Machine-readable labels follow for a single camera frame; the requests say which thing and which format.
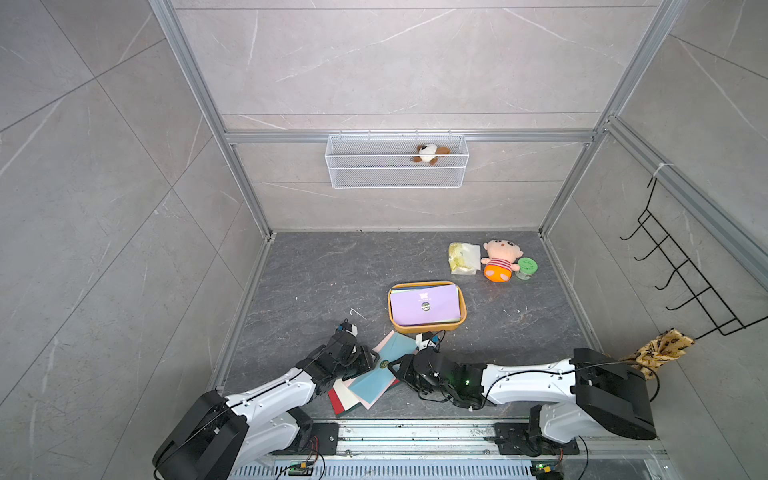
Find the pink envelope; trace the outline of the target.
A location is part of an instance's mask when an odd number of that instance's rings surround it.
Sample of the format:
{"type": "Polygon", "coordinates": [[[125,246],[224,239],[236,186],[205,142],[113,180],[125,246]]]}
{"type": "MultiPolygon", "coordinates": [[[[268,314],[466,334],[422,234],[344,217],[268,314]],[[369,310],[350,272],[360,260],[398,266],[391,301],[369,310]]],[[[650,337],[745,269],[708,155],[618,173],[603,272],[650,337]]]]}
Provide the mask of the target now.
{"type": "MultiPolygon", "coordinates": [[[[391,331],[390,331],[390,332],[389,332],[389,333],[388,333],[388,334],[387,334],[387,335],[386,335],[386,336],[385,336],[385,337],[384,337],[384,338],[383,338],[383,339],[382,339],[382,340],[381,340],[381,341],[380,341],[380,342],[379,342],[379,343],[378,343],[378,344],[377,344],[375,347],[373,347],[372,351],[373,351],[373,352],[376,352],[377,354],[379,354],[379,355],[380,355],[380,351],[381,351],[381,349],[382,349],[382,348],[383,348],[383,347],[386,345],[386,343],[387,343],[387,342],[388,342],[388,341],[389,341],[389,340],[392,338],[392,336],[393,336],[395,333],[396,333],[396,332],[395,332],[394,330],[391,330],[391,331]]],[[[344,384],[346,387],[348,387],[348,388],[349,388],[349,387],[350,387],[350,385],[351,385],[351,384],[352,384],[352,383],[353,383],[355,380],[357,380],[357,378],[355,378],[355,379],[349,379],[349,380],[345,380],[345,381],[343,381],[343,384],[344,384]]]]}

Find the light blue envelope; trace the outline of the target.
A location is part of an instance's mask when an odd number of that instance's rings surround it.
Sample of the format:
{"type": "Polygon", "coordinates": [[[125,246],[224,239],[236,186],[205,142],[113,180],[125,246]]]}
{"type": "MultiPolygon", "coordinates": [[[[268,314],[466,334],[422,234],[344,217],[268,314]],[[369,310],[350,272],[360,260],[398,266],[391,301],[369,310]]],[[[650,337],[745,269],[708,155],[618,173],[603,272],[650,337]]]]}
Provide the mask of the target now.
{"type": "Polygon", "coordinates": [[[357,377],[349,389],[360,399],[366,409],[370,409],[396,380],[388,369],[390,362],[411,354],[416,350],[415,340],[406,335],[395,333],[381,349],[374,367],[357,377]]]}

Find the cream white envelope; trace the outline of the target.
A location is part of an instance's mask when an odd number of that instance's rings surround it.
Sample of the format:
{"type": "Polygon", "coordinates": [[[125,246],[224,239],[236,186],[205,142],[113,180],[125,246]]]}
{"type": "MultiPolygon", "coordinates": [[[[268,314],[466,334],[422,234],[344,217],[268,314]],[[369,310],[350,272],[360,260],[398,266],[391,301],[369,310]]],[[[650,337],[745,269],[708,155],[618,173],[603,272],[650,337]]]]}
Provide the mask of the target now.
{"type": "Polygon", "coordinates": [[[334,382],[332,389],[335,388],[341,397],[341,400],[345,404],[347,411],[356,407],[360,403],[360,399],[343,384],[343,381],[338,379],[334,382]]]}

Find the yellow plastic storage box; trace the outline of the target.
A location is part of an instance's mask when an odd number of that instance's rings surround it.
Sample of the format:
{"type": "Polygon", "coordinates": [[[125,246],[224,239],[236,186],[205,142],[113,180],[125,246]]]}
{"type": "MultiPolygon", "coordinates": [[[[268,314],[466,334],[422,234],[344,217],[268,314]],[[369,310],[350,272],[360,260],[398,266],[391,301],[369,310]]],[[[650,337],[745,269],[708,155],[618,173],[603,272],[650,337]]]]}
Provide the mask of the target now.
{"type": "Polygon", "coordinates": [[[397,284],[387,303],[390,322],[402,334],[453,331],[468,316],[463,292],[450,281],[397,284]]]}

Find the purple envelope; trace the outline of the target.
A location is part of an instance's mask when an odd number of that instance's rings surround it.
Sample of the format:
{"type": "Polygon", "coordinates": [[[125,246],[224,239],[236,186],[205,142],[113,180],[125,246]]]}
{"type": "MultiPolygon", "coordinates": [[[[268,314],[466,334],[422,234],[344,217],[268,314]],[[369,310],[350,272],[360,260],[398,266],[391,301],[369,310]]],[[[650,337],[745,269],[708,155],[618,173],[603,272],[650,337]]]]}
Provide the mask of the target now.
{"type": "Polygon", "coordinates": [[[455,323],[462,318],[458,289],[453,284],[394,289],[389,300],[392,319],[403,327],[455,323]]]}

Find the red envelope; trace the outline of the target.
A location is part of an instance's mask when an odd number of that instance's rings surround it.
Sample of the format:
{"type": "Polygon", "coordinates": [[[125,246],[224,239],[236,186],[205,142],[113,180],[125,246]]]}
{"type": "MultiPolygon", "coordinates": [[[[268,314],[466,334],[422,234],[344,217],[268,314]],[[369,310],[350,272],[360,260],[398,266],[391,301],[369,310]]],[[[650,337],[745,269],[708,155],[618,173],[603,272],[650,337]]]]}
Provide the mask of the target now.
{"type": "Polygon", "coordinates": [[[329,401],[332,406],[333,412],[336,416],[340,416],[347,411],[345,404],[341,400],[341,397],[339,396],[335,388],[331,389],[328,392],[328,397],[329,397],[329,401]]]}

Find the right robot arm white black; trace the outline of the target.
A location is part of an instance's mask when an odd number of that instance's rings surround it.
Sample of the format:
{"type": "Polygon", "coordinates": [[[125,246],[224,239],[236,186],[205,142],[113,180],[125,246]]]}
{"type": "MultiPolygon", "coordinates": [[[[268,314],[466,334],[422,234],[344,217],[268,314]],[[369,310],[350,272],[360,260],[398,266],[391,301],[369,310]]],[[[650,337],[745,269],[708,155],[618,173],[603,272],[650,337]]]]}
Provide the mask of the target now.
{"type": "Polygon", "coordinates": [[[646,376],[630,361],[577,348],[570,358],[534,366],[462,364],[435,347],[388,363],[423,400],[466,410],[531,402],[528,438],[565,444],[608,432],[633,440],[657,437],[646,376]]]}

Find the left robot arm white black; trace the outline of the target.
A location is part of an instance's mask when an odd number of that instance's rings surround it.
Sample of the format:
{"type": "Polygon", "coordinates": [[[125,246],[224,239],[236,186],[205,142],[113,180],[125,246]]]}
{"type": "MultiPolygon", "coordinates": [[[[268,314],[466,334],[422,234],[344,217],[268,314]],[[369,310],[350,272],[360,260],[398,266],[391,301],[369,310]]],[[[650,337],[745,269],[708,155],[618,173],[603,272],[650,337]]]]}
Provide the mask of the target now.
{"type": "Polygon", "coordinates": [[[155,452],[156,479],[226,479],[237,468],[309,441],[312,420],[301,408],[338,380],[374,369],[379,354],[345,321],[329,341],[283,375],[240,394],[202,394],[155,452]]]}

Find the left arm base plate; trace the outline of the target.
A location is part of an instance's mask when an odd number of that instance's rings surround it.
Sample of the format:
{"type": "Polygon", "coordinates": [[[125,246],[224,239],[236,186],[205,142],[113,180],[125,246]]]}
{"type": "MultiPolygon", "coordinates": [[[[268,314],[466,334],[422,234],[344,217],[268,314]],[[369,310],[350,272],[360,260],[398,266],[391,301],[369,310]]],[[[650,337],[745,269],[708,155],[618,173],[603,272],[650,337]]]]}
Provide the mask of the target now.
{"type": "Polygon", "coordinates": [[[340,425],[336,422],[313,423],[302,426],[293,442],[285,449],[291,454],[306,454],[318,451],[320,454],[335,455],[339,440],[340,425]]]}

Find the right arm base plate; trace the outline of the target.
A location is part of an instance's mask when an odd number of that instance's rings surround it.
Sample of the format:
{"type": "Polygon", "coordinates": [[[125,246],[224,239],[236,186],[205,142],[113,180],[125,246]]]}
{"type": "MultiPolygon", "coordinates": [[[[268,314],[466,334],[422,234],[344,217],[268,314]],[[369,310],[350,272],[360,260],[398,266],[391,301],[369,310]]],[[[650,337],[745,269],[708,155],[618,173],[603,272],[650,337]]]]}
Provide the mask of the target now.
{"type": "Polygon", "coordinates": [[[538,433],[530,433],[529,426],[522,423],[495,423],[493,440],[501,455],[577,455],[580,449],[576,440],[558,443],[538,433]]]}

